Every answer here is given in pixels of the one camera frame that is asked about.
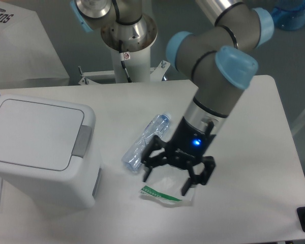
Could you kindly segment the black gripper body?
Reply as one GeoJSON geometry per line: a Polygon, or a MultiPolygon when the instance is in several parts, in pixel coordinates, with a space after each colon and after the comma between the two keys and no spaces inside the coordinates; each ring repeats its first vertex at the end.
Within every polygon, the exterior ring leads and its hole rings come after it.
{"type": "Polygon", "coordinates": [[[193,127],[185,118],[178,124],[165,149],[167,164],[186,170],[189,167],[205,163],[207,167],[214,167],[215,160],[212,156],[204,156],[204,153],[215,138],[211,131],[215,127],[213,121],[209,121],[204,131],[193,127]]]}

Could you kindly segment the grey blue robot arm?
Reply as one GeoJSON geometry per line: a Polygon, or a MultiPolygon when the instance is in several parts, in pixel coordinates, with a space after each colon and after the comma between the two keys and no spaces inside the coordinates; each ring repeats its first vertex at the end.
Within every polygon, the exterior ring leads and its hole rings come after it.
{"type": "MultiPolygon", "coordinates": [[[[172,138],[164,142],[154,136],[142,154],[144,179],[159,166],[187,170],[181,189],[185,195],[194,185],[207,184],[216,164],[205,152],[221,129],[258,70],[248,55],[271,39],[274,23],[262,8],[250,9],[243,1],[199,1],[213,24],[203,34],[179,32],[168,42],[166,57],[196,86],[172,138]]],[[[142,12],[142,1],[71,1],[82,27],[100,29],[112,50],[117,82],[147,81],[150,47],[157,37],[155,22],[142,12]]]]}

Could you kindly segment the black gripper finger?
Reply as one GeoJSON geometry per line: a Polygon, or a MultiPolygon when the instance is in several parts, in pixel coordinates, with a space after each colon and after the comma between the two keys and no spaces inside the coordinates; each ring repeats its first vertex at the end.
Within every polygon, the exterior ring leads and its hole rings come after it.
{"type": "Polygon", "coordinates": [[[149,175],[154,168],[166,164],[166,149],[167,143],[157,135],[154,135],[151,141],[147,144],[141,154],[141,163],[145,168],[145,174],[142,179],[143,182],[148,180],[149,175]]]}
{"type": "Polygon", "coordinates": [[[189,177],[187,178],[185,184],[183,185],[181,189],[181,195],[185,196],[188,190],[193,186],[193,185],[206,185],[209,181],[209,178],[211,177],[211,174],[213,173],[216,163],[214,160],[214,157],[212,156],[205,156],[202,157],[200,161],[196,160],[187,160],[185,167],[189,173],[189,177]],[[194,172],[194,166],[202,163],[204,165],[203,170],[199,173],[196,174],[194,172]]]}

